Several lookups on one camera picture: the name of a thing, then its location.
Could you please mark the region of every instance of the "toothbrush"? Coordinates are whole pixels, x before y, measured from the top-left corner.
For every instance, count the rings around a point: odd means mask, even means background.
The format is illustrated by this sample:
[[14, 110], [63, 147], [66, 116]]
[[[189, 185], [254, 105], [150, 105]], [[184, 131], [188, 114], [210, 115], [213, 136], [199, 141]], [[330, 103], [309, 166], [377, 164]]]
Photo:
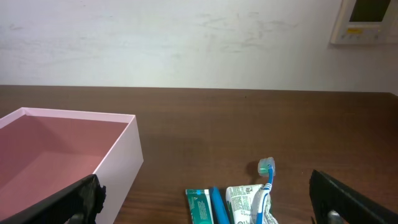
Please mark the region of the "toothbrush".
[[260, 176], [263, 177], [269, 176], [268, 183], [266, 183], [265, 186], [261, 189], [260, 203], [257, 210], [256, 224], [262, 224], [262, 219], [264, 218], [266, 198], [267, 195], [271, 192], [272, 181], [275, 176], [274, 158], [270, 157], [266, 159], [261, 159], [258, 166], [258, 172]]

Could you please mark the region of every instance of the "toothpaste tube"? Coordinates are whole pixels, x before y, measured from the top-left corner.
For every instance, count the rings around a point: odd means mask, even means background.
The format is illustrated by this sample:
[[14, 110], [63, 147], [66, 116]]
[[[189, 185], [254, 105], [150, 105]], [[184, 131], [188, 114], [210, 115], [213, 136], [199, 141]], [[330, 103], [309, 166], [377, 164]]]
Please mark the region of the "toothpaste tube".
[[187, 189], [189, 209], [193, 224], [214, 224], [209, 190]]
[[[261, 201], [262, 184], [228, 187], [226, 189], [226, 204], [234, 224], [255, 224], [257, 210]], [[266, 197], [266, 206], [262, 224], [278, 224], [271, 215], [271, 196]]]

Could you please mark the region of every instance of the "white wall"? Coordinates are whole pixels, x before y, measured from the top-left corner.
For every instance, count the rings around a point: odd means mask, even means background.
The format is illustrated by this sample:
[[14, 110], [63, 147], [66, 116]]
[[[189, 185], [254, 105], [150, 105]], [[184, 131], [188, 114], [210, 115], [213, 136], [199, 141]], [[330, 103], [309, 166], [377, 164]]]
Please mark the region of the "white wall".
[[2, 0], [0, 83], [393, 91], [398, 48], [332, 47], [335, 0]]

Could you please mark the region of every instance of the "white box side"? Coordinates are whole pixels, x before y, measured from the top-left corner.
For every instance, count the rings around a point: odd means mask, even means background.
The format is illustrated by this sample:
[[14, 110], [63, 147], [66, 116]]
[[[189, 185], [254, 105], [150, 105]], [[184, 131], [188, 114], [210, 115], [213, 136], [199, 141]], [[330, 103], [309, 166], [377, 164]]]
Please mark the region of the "white box side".
[[134, 117], [134, 115], [129, 115], [129, 114], [97, 113], [97, 112], [87, 112], [87, 111], [53, 110], [53, 109], [41, 109], [41, 108], [23, 108], [23, 109], [27, 116], [86, 119], [92, 121], [110, 121], [110, 122], [119, 122], [119, 123], [129, 123], [132, 121]]
[[9, 123], [15, 121], [21, 116], [25, 115], [25, 110], [23, 108], [19, 108], [18, 110], [12, 112], [11, 114], [6, 115], [5, 117], [0, 119], [0, 128], [7, 126]]
[[114, 222], [143, 161], [134, 117], [94, 171], [100, 184], [106, 186], [104, 209], [97, 214], [97, 224]]

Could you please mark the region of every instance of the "yellow label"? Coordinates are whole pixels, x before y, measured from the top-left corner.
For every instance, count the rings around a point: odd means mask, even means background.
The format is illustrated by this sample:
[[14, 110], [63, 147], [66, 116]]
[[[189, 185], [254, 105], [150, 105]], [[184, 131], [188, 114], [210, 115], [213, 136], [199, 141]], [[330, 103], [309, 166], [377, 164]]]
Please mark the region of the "yellow label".
[[362, 29], [358, 28], [348, 28], [347, 29], [347, 34], [362, 34]]

